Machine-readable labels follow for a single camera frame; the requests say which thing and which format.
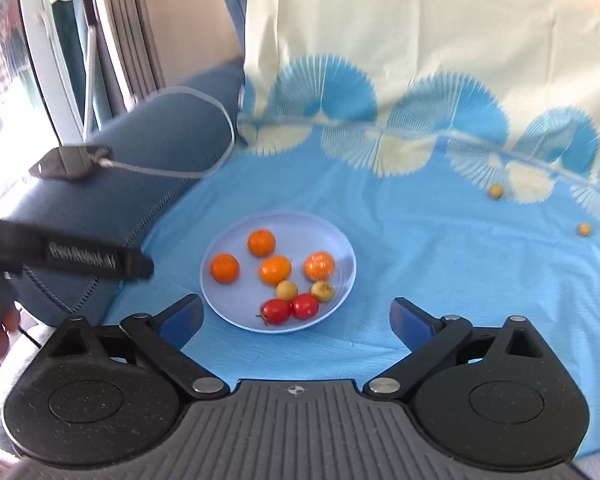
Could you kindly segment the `orange mandarin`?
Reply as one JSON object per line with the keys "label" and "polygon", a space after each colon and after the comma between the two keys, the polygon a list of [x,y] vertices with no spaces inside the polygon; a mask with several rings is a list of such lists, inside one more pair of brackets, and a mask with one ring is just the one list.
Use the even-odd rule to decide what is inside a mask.
{"label": "orange mandarin", "polygon": [[275,287],[290,277],[291,261],[282,255],[274,255],[264,259],[259,266],[259,278],[265,285]]}
{"label": "orange mandarin", "polygon": [[212,258],[209,270],[217,283],[230,284],[239,278],[240,264],[233,255],[222,252]]}
{"label": "orange mandarin", "polygon": [[276,238],[270,230],[254,230],[247,238],[247,247],[251,255],[257,258],[265,258],[275,252]]}
{"label": "orange mandarin", "polygon": [[336,260],[324,250],[312,252],[303,263],[303,272],[312,282],[328,281],[335,273]]}

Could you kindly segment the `tan longan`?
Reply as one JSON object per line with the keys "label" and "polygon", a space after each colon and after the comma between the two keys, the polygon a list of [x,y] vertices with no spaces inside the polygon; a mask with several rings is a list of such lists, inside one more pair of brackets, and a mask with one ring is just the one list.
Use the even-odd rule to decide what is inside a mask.
{"label": "tan longan", "polygon": [[318,281],[311,286],[311,295],[321,304],[326,304],[334,298],[335,289],[329,282]]}
{"label": "tan longan", "polygon": [[504,188],[500,184],[492,184],[488,189],[488,195],[492,200],[500,200],[504,196]]}
{"label": "tan longan", "polygon": [[592,234],[593,228],[589,223],[581,222],[577,225],[577,234],[580,237],[588,237]]}

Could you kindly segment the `red tomato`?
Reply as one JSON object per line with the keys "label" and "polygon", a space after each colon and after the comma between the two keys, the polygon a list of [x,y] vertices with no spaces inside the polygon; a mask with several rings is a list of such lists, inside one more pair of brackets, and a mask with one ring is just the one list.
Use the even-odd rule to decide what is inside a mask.
{"label": "red tomato", "polygon": [[265,325],[283,325],[292,315],[292,303],[283,299],[273,298],[261,304],[257,317]]}
{"label": "red tomato", "polygon": [[291,301],[292,315],[298,320],[305,321],[317,316],[320,302],[309,292],[299,294]]}

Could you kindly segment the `orange mandarin top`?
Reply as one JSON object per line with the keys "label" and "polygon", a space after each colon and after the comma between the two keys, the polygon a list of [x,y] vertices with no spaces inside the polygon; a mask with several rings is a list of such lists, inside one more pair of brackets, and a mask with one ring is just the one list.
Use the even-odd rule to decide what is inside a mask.
{"label": "orange mandarin top", "polygon": [[282,255],[274,255],[264,259],[259,266],[259,278],[265,285],[275,287],[290,277],[291,261]]}

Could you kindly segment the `yellow round fruit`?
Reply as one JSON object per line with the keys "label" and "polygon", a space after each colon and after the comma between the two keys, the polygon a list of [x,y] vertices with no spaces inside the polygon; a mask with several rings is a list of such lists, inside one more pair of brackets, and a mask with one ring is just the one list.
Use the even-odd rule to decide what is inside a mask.
{"label": "yellow round fruit", "polygon": [[286,302],[294,300],[298,293],[298,286],[289,280],[283,280],[275,287],[275,297]]}

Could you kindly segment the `orange mandarin front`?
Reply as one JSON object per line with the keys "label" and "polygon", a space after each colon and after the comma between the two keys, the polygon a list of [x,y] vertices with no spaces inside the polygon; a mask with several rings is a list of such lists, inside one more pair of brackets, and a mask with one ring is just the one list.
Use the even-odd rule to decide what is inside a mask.
{"label": "orange mandarin front", "polygon": [[270,230],[254,230],[247,238],[247,247],[251,255],[257,258],[265,258],[275,252],[276,238]]}

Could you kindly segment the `black smartphone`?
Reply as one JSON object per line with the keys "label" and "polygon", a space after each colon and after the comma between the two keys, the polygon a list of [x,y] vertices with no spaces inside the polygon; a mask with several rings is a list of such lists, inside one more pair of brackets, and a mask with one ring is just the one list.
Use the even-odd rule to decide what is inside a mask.
{"label": "black smartphone", "polygon": [[78,180],[91,174],[112,153],[108,145],[61,145],[52,148],[29,169],[38,179]]}

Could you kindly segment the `light blue plastic plate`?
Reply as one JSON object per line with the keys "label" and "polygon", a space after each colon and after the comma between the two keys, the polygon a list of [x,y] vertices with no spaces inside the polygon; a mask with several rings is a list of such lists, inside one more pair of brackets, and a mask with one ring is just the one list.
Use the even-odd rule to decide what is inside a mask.
{"label": "light blue plastic plate", "polygon": [[[276,252],[289,259],[290,279],[300,292],[308,292],[311,285],[303,270],[304,260],[318,250],[334,257],[335,272],[329,279],[334,298],[313,318],[292,318],[282,325],[265,325],[260,320],[260,307],[273,297],[274,288],[260,280],[261,260],[251,255],[247,246],[248,235],[256,229],[267,229],[275,236]],[[230,254],[239,263],[233,283],[221,284],[212,278],[211,261],[219,254]],[[293,333],[321,323],[348,298],[355,278],[356,258],[349,239],[327,220],[299,211],[265,211],[237,221],[212,240],[200,265],[200,287],[209,307],[224,321],[261,334]]]}

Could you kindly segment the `garment steamer stand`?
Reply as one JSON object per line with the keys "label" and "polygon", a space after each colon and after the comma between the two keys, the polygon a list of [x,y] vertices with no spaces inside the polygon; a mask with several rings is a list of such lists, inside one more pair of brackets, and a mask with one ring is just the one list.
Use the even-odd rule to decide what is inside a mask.
{"label": "garment steamer stand", "polygon": [[105,79],[99,75],[99,43],[98,38],[103,37],[102,29],[99,26],[99,18],[96,15],[95,0],[81,0],[86,26],[84,42],[84,70],[85,70],[85,91],[84,91],[84,113],[82,138],[91,139],[94,125],[99,123],[99,94],[96,89],[105,83]]}

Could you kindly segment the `blue patterned bed sheet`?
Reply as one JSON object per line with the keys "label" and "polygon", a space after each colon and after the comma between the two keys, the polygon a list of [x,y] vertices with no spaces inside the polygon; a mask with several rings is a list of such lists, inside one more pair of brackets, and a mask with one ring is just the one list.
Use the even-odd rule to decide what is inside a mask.
{"label": "blue patterned bed sheet", "polygon": [[404,355],[397,296],[478,325],[521,314],[582,389],[581,450],[599,451],[600,0],[247,0],[245,22],[246,145],[154,227],[155,277],[108,321],[196,290],[232,223],[309,211],[354,249],[347,300],[288,335],[208,313],[193,358],[227,382],[366,382]]}

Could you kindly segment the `grey curtain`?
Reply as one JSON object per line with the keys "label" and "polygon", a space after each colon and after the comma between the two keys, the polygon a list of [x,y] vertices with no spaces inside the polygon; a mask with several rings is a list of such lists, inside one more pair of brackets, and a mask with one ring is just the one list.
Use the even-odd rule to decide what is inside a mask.
{"label": "grey curtain", "polygon": [[104,45],[122,108],[132,108],[164,86],[145,0],[95,0]]}

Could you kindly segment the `white window frame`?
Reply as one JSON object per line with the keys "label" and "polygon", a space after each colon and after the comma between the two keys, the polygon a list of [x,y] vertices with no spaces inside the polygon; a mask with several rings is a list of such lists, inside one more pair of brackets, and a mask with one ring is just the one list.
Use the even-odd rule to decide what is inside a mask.
{"label": "white window frame", "polygon": [[50,0],[19,0],[24,38],[38,92],[61,144],[83,141],[82,118],[73,94]]}

